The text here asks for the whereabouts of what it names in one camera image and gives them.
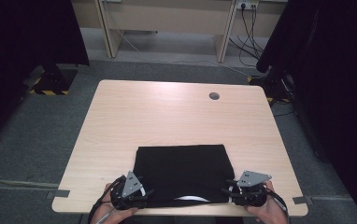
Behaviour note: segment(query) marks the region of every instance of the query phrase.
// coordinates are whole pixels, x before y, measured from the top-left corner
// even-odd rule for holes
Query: black cloth
[[[209,203],[228,203],[221,193],[227,179],[234,179],[234,169],[224,145],[183,147],[139,147],[134,173],[142,176],[146,190],[154,189],[147,207],[180,207],[202,204],[176,200],[196,196]]]

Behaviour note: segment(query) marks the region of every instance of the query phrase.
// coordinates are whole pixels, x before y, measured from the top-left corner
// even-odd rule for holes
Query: black fabric
[[[221,193],[234,169],[223,145],[139,147],[134,168],[146,189],[154,189],[148,207],[180,207],[204,202],[175,200],[197,196],[211,203],[228,203]]]
[[[257,63],[269,66],[292,76],[310,144],[357,204],[357,2],[290,0]]]

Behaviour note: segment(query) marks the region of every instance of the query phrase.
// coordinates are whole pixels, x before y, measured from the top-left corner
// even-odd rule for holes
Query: black cable
[[[254,10],[254,24],[255,24],[255,22],[256,22],[256,20],[257,20],[257,8],[254,7],[253,10]],[[254,44],[258,47],[258,50],[261,51],[261,52],[264,52],[264,49],[261,48],[261,47],[257,44],[257,41],[255,41],[255,39],[254,39],[254,33],[253,33],[252,39],[253,39],[253,41],[254,41]]]
[[[242,64],[244,64],[244,65],[246,65],[246,66],[250,66],[250,67],[256,67],[256,65],[252,65],[252,64],[246,64],[246,63],[243,63],[243,61],[242,61],[242,51],[245,51],[245,52],[247,52],[249,55],[251,55],[251,56],[253,56],[253,57],[255,57],[251,52],[249,52],[249,51],[247,51],[246,49],[243,49],[243,48],[241,48],[240,46],[238,46],[238,44],[236,44],[235,42],[234,42],[234,40],[232,40],[231,38],[229,38],[229,40],[231,41],[231,43],[233,43],[237,48],[239,48],[240,49],[240,51],[239,51],[239,61],[242,63]]]
[[[248,40],[250,40],[250,43],[252,44],[252,41],[251,41],[251,32],[252,32],[252,29],[249,33],[249,29],[248,29],[248,25],[246,24],[246,20],[245,20],[245,10],[242,9],[242,20],[243,20],[243,23],[245,24],[245,30],[246,30],[246,34],[248,35],[248,38],[246,38],[245,42],[243,42],[243,47],[248,43]],[[251,54],[255,59],[259,60],[259,57],[257,56],[257,53],[254,54]]]
[[[258,51],[255,49],[254,45],[254,6],[251,6],[251,30],[250,30],[250,42],[252,44],[252,48],[254,50],[254,54],[257,55],[257,59],[260,59],[260,55],[258,54]]]
[[[82,223],[82,219],[83,219],[83,214],[80,215],[78,224]]]
[[[286,114],[274,115],[274,118],[276,118],[276,117],[281,117],[281,116],[286,116],[286,115],[290,115],[290,114],[292,114],[292,113],[294,113],[294,112],[295,112],[295,110],[292,111],[292,112],[286,113]]]

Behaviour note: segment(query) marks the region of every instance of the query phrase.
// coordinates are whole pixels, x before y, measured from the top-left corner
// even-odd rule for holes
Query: wooden table
[[[211,92],[220,99],[209,98]],[[138,147],[224,144],[236,179],[244,170],[272,175],[291,216],[304,216],[292,165],[259,87],[101,81],[64,172],[53,210],[89,213],[105,184],[127,175]],[[138,215],[249,216],[231,203],[143,209]]]

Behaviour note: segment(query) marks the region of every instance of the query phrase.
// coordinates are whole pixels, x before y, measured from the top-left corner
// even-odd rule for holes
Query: yellow black hazard tape
[[[41,95],[67,95],[69,87],[69,85],[63,82],[50,81],[47,77],[42,76],[36,80],[30,93]]]
[[[67,95],[68,91],[41,91],[41,90],[30,90],[32,94],[41,94],[41,95]]]

